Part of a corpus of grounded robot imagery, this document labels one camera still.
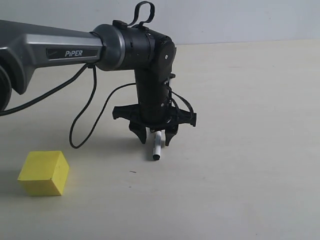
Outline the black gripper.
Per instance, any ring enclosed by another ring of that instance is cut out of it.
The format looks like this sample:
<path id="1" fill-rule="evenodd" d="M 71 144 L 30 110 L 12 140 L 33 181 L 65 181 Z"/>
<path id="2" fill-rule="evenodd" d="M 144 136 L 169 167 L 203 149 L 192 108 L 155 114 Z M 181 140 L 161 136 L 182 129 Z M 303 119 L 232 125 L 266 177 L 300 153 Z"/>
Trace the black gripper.
<path id="1" fill-rule="evenodd" d="M 181 124 L 189 124 L 196 127 L 197 114 L 191 114 L 189 111 L 181 109 L 180 112 L 169 106 L 163 118 L 156 121 L 147 121 L 142 118 L 142 114 L 138 104 L 115 106 L 112 111 L 114 119 L 123 118 L 131 121 L 134 124 L 129 124 L 129 130 L 133 132 L 142 144 L 146 143 L 147 131 L 146 128 L 153 130 L 165 130 L 165 146 L 168 147 L 172 138 L 177 135 L 177 128 L 169 128 Z"/>

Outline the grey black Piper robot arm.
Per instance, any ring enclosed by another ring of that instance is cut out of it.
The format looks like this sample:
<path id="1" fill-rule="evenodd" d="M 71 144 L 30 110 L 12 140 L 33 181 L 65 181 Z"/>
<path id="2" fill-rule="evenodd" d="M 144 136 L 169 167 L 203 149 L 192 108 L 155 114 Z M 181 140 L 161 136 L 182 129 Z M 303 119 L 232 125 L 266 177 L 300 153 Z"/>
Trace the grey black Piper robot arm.
<path id="1" fill-rule="evenodd" d="M 134 71 L 137 103 L 116 106 L 114 119 L 129 121 L 129 129 L 142 143 L 147 131 L 165 132 L 165 144 L 177 134 L 179 125 L 196 125 L 191 105 L 178 107 L 172 98 L 170 80 L 176 56 L 172 39 L 142 24 L 115 20 L 91 32 L 20 23 L 0 22 L 0 114 L 9 115 L 52 95 L 50 90 L 23 105 L 7 109 L 12 91 L 26 92 L 38 68 L 81 65 L 84 71 Z"/>

